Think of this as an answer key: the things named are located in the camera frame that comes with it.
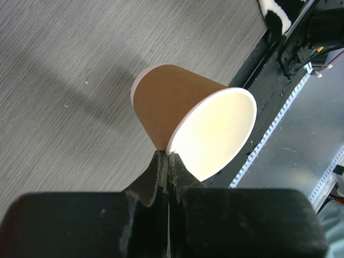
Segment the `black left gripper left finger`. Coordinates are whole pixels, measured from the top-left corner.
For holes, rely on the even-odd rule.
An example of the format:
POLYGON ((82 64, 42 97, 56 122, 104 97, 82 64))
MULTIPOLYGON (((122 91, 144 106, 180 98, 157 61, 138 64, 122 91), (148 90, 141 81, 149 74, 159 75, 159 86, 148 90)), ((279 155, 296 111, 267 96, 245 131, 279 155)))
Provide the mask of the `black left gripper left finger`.
POLYGON ((126 189, 129 220, 122 233, 126 257, 166 257, 168 157, 155 151, 147 169, 126 189))

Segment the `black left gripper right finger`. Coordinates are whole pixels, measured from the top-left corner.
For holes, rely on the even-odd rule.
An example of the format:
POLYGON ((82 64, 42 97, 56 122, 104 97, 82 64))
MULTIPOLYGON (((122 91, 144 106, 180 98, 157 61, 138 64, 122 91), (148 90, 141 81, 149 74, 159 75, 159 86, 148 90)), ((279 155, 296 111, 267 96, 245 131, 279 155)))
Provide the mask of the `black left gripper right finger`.
POLYGON ((169 155, 169 248, 171 257, 181 257, 185 245, 185 215, 182 203, 183 191, 188 188, 204 187, 205 185, 187 170, 177 153, 171 153, 169 155))

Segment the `brown paper cup innermost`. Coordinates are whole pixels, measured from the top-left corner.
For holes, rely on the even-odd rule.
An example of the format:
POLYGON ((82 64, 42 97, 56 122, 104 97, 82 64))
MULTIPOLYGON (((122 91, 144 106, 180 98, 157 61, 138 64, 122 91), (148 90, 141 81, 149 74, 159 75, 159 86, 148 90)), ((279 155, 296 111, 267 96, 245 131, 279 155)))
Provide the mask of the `brown paper cup innermost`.
POLYGON ((200 181, 235 158, 257 115, 248 90, 173 64, 145 68, 133 82, 131 103, 155 148, 178 154, 200 181))

